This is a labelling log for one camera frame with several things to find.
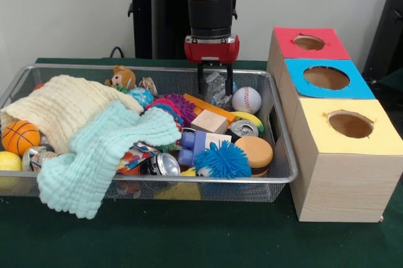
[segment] yellow ball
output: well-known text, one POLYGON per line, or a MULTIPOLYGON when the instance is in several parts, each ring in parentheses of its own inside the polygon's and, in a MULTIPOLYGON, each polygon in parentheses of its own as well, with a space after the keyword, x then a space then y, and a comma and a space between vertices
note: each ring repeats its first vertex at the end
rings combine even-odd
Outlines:
MULTIPOLYGON (((23 169, 21 159, 11 152, 0 152, 0 170, 10 170, 20 172, 23 169)), ((0 189, 9 189, 18 183, 19 179, 15 177, 1 177, 0 189)))

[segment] baseball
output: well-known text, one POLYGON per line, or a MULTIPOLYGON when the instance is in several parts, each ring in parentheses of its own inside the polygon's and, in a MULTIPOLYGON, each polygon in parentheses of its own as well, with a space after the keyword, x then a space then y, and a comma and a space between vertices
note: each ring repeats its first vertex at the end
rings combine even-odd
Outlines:
POLYGON ((262 105, 262 98, 257 90, 251 87, 239 89, 232 97, 232 107, 236 111, 254 114, 259 111, 262 105))

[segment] red lid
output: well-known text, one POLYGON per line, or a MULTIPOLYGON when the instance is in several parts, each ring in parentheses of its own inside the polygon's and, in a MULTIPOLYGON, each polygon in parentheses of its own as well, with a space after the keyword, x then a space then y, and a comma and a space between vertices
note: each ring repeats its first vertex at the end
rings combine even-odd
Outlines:
POLYGON ((285 59, 351 59, 331 28, 274 28, 285 59))

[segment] yellow toy banana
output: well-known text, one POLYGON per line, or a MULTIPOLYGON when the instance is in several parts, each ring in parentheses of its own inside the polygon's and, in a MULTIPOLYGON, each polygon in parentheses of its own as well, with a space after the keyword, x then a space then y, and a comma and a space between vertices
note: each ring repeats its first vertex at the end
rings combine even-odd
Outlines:
POLYGON ((253 122, 254 125, 258 127, 259 130, 259 135, 262 135, 264 132, 264 126, 262 124, 262 121, 260 119, 252 114, 245 113, 245 112, 232 112, 235 116, 239 117, 240 119, 245 119, 249 120, 250 122, 253 122))

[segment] wooden cube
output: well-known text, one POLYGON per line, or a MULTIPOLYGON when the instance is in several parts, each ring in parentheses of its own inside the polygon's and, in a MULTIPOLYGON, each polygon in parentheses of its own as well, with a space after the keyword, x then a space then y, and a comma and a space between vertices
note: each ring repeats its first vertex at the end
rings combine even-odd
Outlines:
POLYGON ((377 100, 299 99, 291 137, 300 221, 379 221, 403 172, 403 141, 377 100))
POLYGON ((227 131, 227 118, 205 109, 192 121, 190 127, 208 133, 224 134, 227 131))

